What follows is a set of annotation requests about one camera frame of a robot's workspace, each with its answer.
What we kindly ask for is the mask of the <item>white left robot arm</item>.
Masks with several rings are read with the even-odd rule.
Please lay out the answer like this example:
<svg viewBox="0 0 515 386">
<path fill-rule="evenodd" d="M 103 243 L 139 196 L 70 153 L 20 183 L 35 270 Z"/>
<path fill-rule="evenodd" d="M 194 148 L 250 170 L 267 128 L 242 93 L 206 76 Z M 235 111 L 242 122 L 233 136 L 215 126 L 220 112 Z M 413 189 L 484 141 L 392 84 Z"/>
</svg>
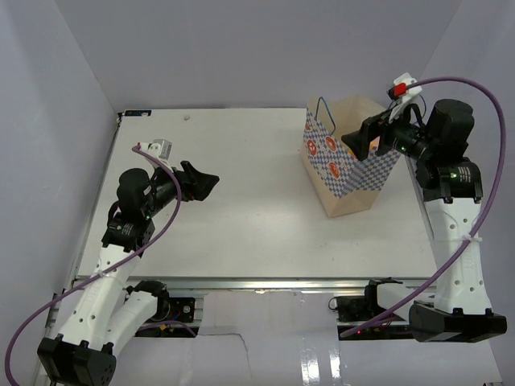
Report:
<svg viewBox="0 0 515 386">
<path fill-rule="evenodd" d="M 188 161 L 180 165 L 156 166 L 152 175 L 140 168 L 121 174 L 96 269 L 82 284 L 80 300 L 57 336 L 39 344 L 38 357 L 51 381 L 109 384 L 120 352 L 143 323 L 168 316 L 169 294 L 162 282 L 142 281 L 135 287 L 126 282 L 151 244 L 154 216 L 171 201 L 205 200 L 220 181 Z"/>
</svg>

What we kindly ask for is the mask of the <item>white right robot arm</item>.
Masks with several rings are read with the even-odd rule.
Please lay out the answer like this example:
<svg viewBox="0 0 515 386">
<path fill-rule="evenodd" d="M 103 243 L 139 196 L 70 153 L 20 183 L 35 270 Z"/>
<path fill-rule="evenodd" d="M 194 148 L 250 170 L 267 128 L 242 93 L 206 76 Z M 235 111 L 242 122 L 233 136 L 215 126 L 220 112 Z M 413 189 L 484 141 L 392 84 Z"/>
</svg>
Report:
<svg viewBox="0 0 515 386">
<path fill-rule="evenodd" d="M 391 150 L 414 160 L 415 179 L 439 271 L 433 297 L 422 294 L 395 311 L 409 323 L 419 342 L 476 343 L 507 331 L 505 316 L 495 313 L 488 298 L 474 226 L 484 209 L 479 167 L 464 153 L 474 126 L 470 105 L 453 99 L 435 103 L 428 121 L 408 104 L 391 119 L 384 111 L 365 119 L 342 142 L 364 161 L 373 140 L 376 154 Z"/>
</svg>

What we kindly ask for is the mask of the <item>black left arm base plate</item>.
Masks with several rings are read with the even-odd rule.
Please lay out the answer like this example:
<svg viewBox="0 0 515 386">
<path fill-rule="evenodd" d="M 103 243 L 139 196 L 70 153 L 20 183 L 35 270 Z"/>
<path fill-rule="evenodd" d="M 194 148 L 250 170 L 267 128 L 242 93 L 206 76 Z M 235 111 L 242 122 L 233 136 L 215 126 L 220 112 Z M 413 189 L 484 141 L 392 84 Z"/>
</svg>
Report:
<svg viewBox="0 0 515 386">
<path fill-rule="evenodd" d="M 195 321 L 196 300 L 194 298 L 170 298 L 158 317 L 148 319 L 144 325 L 157 323 L 148 329 L 135 333 L 136 337 L 145 338 L 194 338 L 199 327 L 193 326 Z"/>
</svg>

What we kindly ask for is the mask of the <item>orange gummy candy bag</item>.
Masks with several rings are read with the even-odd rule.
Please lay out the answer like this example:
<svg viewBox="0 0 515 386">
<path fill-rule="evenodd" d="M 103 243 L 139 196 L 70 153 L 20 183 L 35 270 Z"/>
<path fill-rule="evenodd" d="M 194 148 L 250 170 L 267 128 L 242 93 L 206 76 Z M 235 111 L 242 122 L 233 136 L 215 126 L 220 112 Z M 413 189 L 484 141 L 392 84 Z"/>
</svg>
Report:
<svg viewBox="0 0 515 386">
<path fill-rule="evenodd" d="M 347 146 L 353 152 L 354 156 L 359 160 L 365 160 L 370 153 L 374 153 L 379 145 L 379 138 L 367 142 L 364 138 L 351 138 Z"/>
</svg>

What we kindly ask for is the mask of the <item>black XDOF label plate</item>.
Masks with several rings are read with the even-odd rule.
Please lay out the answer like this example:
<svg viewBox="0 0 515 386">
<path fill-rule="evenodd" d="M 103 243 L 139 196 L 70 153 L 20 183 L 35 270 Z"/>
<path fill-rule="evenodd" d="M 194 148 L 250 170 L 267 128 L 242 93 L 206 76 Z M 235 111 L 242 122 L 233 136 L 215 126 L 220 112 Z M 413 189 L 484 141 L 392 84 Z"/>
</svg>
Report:
<svg viewBox="0 0 515 386">
<path fill-rule="evenodd" d="M 130 109 L 130 110 L 126 110 L 123 113 L 123 117 L 149 117 L 151 114 L 152 114 L 152 111 L 149 109 L 144 109 L 144 110 Z"/>
</svg>

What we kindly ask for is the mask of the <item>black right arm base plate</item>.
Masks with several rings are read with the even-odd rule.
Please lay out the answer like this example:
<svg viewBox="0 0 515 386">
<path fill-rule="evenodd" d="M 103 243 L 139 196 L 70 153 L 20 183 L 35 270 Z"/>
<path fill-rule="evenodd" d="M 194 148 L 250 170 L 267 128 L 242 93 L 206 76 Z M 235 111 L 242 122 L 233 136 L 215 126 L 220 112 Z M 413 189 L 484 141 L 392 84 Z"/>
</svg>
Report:
<svg viewBox="0 0 515 386">
<path fill-rule="evenodd" d="M 406 340 L 413 339 L 408 322 L 397 316 L 385 318 L 376 326 L 367 327 L 357 333 L 344 336 L 346 331 L 368 321 L 383 309 L 373 308 L 364 295 L 338 296 L 328 302 L 330 311 L 337 314 L 337 330 L 339 341 L 378 341 L 378 340 Z"/>
</svg>

